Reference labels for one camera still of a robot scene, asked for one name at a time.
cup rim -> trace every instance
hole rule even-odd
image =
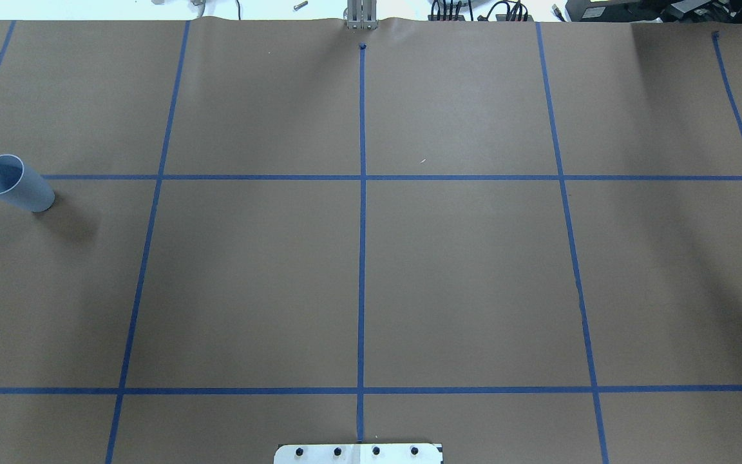
[[[13,185],[11,185],[11,188],[8,188],[8,190],[0,191],[0,195],[4,195],[5,193],[8,193],[9,191],[17,187],[17,185],[19,185],[19,182],[21,182],[21,179],[23,179],[24,161],[22,161],[21,158],[19,158],[17,155],[10,155],[9,153],[4,153],[4,155],[0,155],[0,158],[15,158],[15,160],[19,162],[19,166],[21,167],[21,173],[19,174],[19,179],[13,182]]]

blue cup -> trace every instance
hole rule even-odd
[[[38,213],[50,208],[56,194],[36,171],[15,155],[0,155],[0,200]]]

plastic tumbler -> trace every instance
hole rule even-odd
[[[15,155],[0,155],[0,200],[38,213],[53,205],[56,194],[33,168]]]

white metal plate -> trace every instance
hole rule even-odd
[[[284,445],[274,464],[442,464],[442,445],[433,443],[354,443]]]

blue grid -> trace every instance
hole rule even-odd
[[[6,33],[2,49],[0,50],[0,67],[10,44],[15,23],[11,21]],[[162,141],[162,154],[157,174],[52,174],[45,175],[46,179],[55,180],[155,180],[153,202],[150,217],[147,223],[147,234],[145,237],[142,261],[139,267],[138,282],[135,299],[126,340],[126,350],[122,362],[119,385],[116,388],[75,388],[75,387],[0,387],[0,394],[87,394],[88,396],[115,396],[114,417],[109,432],[109,443],[106,451],[106,464],[110,464],[113,458],[116,434],[120,423],[122,402],[125,396],[283,396],[284,394],[355,394],[357,398],[357,440],[363,441],[363,397],[365,394],[592,394],[595,405],[595,420],[598,429],[598,441],[604,464],[609,463],[606,438],[603,424],[603,414],[600,403],[601,394],[618,393],[666,393],[666,392],[706,392],[706,391],[742,391],[742,384],[698,384],[698,385],[599,385],[595,373],[595,361],[591,347],[591,335],[589,331],[589,320],[586,315],[585,298],[580,279],[580,262],[575,245],[574,230],[571,225],[571,210],[569,209],[567,182],[580,181],[716,181],[716,182],[742,182],[742,176],[671,176],[671,175],[569,175],[565,174],[560,156],[560,143],[557,136],[557,123],[554,113],[553,101],[551,100],[551,89],[548,79],[548,71],[545,57],[544,40],[539,23],[536,24],[540,64],[542,68],[542,79],[547,100],[549,123],[551,126],[551,142],[553,142],[554,155],[556,159],[556,175],[368,175],[366,170],[365,149],[365,54],[367,47],[365,43],[359,44],[359,175],[236,175],[236,174],[165,174],[165,163],[167,161],[167,150],[170,142],[171,127],[176,111],[176,101],[179,95],[180,79],[185,61],[186,47],[189,37],[189,21],[185,22],[182,36],[182,47],[180,47],[179,64],[177,66],[174,81],[171,105],[168,113],[167,127]],[[742,138],[742,118],[734,102],[734,96],[729,85],[727,71],[719,50],[719,33],[712,35],[712,44],[718,58],[719,70],[724,83],[725,91],[734,112],[734,118],[740,136]],[[154,224],[156,222],[157,205],[159,194],[162,190],[163,181],[180,180],[312,180],[312,181],[359,181],[360,185],[360,214],[359,214],[359,282],[358,282],[358,344],[357,344],[357,385],[356,387],[302,387],[302,388],[132,388],[126,387],[130,355],[133,348],[133,337],[135,337],[136,320],[138,316],[139,303],[142,299],[142,288],[144,288],[144,277],[147,270],[147,258],[150,253],[151,240],[153,238]],[[368,181],[557,181],[560,185],[560,196],[562,197],[563,212],[565,218],[566,232],[569,238],[569,252],[571,252],[572,269],[575,276],[575,285],[578,291],[578,300],[584,335],[586,361],[589,370],[591,385],[571,385],[570,387],[365,387],[365,224],[366,224],[366,202]]]

